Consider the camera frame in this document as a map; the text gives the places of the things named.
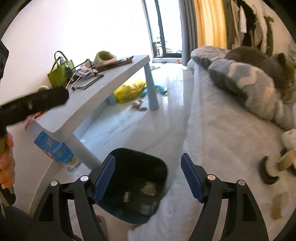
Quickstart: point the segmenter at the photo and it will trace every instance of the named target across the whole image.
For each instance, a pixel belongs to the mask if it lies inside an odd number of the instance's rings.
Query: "gray patterned blanket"
[[[296,103],[284,104],[273,79],[261,69],[224,59],[228,51],[205,46],[192,51],[191,58],[209,71],[218,88],[235,94],[248,111],[285,130],[295,128]]]

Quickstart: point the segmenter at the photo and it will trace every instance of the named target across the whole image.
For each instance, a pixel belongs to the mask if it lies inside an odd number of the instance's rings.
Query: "human hand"
[[[7,148],[0,156],[0,184],[3,189],[10,188],[15,182],[15,160],[12,148],[14,146],[12,135],[7,134]]]

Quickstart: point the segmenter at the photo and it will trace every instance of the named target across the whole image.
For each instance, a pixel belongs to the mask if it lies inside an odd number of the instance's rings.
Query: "trash can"
[[[115,157],[115,170],[97,204],[127,223],[147,222],[164,194],[166,164],[157,157],[126,148],[115,149],[110,155]]]

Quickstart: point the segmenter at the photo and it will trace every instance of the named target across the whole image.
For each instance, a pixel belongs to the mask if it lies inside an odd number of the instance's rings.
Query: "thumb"
[[[9,148],[13,148],[13,146],[15,145],[13,142],[12,135],[10,133],[7,134],[6,144],[8,145]]]

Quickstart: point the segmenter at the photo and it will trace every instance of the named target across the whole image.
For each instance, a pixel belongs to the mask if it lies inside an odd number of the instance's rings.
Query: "yellow curtain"
[[[227,48],[223,0],[194,0],[198,47]]]

